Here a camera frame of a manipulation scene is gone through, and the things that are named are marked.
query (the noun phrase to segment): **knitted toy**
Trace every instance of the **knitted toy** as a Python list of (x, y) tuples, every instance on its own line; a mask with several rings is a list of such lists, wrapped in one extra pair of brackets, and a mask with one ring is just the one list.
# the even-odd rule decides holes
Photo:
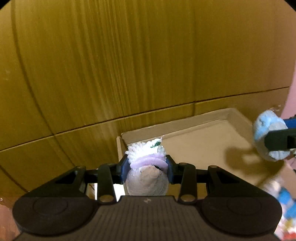
[(264, 145), (264, 138), (269, 131), (287, 129), (283, 119), (273, 111), (261, 113), (253, 125), (255, 147), (260, 156), (268, 161), (278, 161), (290, 155), (290, 151), (269, 151)]
[(161, 139), (137, 142), (128, 146), (128, 172), (126, 187), (132, 196), (162, 196), (168, 190), (168, 164)]

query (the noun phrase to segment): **cardboard flap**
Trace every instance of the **cardboard flap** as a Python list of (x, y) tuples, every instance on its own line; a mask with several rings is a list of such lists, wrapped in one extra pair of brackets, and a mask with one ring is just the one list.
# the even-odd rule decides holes
[(253, 143), (252, 122), (237, 109), (232, 108), (229, 112), (228, 121), (236, 131), (249, 143)]
[(118, 159), (120, 161), (126, 151), (126, 146), (121, 137), (116, 138), (116, 144), (117, 144)]
[(163, 124), (145, 127), (142, 129), (122, 133), (122, 139), (126, 144), (148, 140), (165, 134), (187, 129), (196, 125), (215, 120), (226, 120), (233, 108), (216, 110), (202, 115), (196, 115), (181, 120), (174, 120)]
[(290, 166), (285, 165), (279, 172), (279, 175), (284, 180), (284, 187), (290, 192), (293, 198), (296, 198), (296, 173), (294, 170)]

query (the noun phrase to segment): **cardboard box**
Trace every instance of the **cardboard box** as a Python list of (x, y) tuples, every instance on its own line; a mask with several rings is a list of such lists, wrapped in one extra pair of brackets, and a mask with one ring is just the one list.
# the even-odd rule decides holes
[[(270, 162), (259, 157), (252, 145), (252, 123), (234, 108), (122, 133), (117, 137), (119, 160), (129, 144), (160, 137), (167, 154), (176, 163), (191, 163), (197, 169), (217, 165), (256, 186), (282, 173), (285, 186), (296, 194), (293, 170), (284, 161)], [(179, 186), (170, 185), (167, 194), (177, 196)], [(204, 185), (198, 184), (198, 197), (205, 196)]]

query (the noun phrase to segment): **blue plush toy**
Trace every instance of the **blue plush toy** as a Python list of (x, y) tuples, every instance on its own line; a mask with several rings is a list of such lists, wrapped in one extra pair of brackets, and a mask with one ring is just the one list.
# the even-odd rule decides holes
[(290, 155), (290, 151), (269, 151), (264, 145), (264, 138), (269, 131), (287, 129), (283, 119), (273, 111), (267, 110), (258, 116), (253, 125), (255, 147), (260, 156), (268, 161), (278, 161)]

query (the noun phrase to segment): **cardboard wall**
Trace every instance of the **cardboard wall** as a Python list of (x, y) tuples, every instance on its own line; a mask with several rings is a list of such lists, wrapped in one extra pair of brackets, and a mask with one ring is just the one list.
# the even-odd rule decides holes
[[(160, 137), (176, 163), (191, 163), (197, 169), (217, 165), (259, 187), (281, 175), (284, 187), (296, 195), (294, 170), (284, 161), (266, 161), (259, 156), (252, 145), (252, 123), (235, 108), (124, 132), (116, 139), (118, 159), (121, 160), (129, 144)], [(204, 186), (197, 186), (199, 198), (205, 197)], [(179, 189), (179, 185), (170, 184), (167, 195), (178, 196)]]
[(283, 106), (295, 17), (279, 0), (11, 0), (0, 10), (9, 186), (116, 162), (122, 132), (226, 107), (254, 120)]

